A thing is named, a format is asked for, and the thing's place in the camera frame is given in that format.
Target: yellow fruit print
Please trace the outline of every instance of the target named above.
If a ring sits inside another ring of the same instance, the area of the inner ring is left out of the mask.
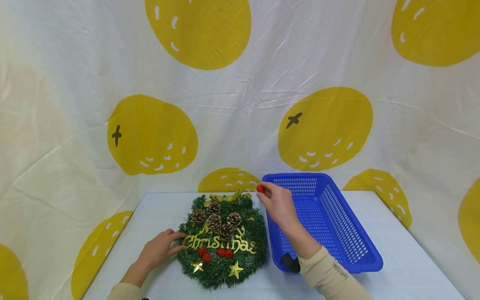
[[[0,244],[0,299],[28,300],[28,285],[22,263]]]
[[[480,51],[480,1],[398,0],[392,41],[406,60],[447,67]]]
[[[198,192],[255,192],[260,180],[238,168],[222,168],[205,176],[198,185]]]
[[[145,0],[145,9],[163,48],[192,68],[228,66],[250,38],[248,0]]]
[[[198,149],[197,131],[178,107],[129,96],[108,120],[108,149],[128,175],[173,173],[187,167]]]
[[[317,91],[292,106],[278,130],[278,150],[290,167],[320,171],[352,159],[373,123],[372,105],[348,87]]]
[[[463,240],[480,264],[480,178],[470,187],[458,210]]]
[[[412,225],[407,197],[389,173],[376,169],[365,170],[350,179],[343,190],[374,191],[405,228],[408,229]]]
[[[133,211],[124,211],[104,220],[90,233],[75,260],[72,296],[80,300],[106,259]]]

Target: table surface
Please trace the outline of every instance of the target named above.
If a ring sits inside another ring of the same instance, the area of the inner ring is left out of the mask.
[[[376,300],[464,299],[374,192],[342,192],[384,260],[379,272],[353,275]],[[201,193],[148,193],[98,272],[85,300],[104,300],[147,241],[167,228],[178,228]],[[265,209],[252,193],[255,206]],[[323,299],[300,275],[286,274],[269,254],[266,266],[233,288],[205,290],[181,272],[173,260],[153,271],[142,296],[164,299]]]

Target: black object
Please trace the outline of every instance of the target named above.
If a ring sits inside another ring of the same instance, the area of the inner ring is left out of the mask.
[[[290,253],[286,253],[280,258],[280,262],[284,264],[292,273],[300,273],[299,258],[293,259]]]

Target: right hand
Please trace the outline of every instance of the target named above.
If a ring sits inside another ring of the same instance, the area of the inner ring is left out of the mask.
[[[271,182],[261,182],[260,185],[265,188],[265,193],[258,192],[257,196],[281,229],[299,223],[290,190]]]

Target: gold bow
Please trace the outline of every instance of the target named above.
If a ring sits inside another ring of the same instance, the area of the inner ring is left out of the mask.
[[[210,195],[209,198],[210,200],[207,200],[204,202],[204,207],[209,207],[210,204],[213,202],[235,202],[241,197],[241,189],[238,189],[235,194],[230,195],[230,196],[217,196],[217,195]]]

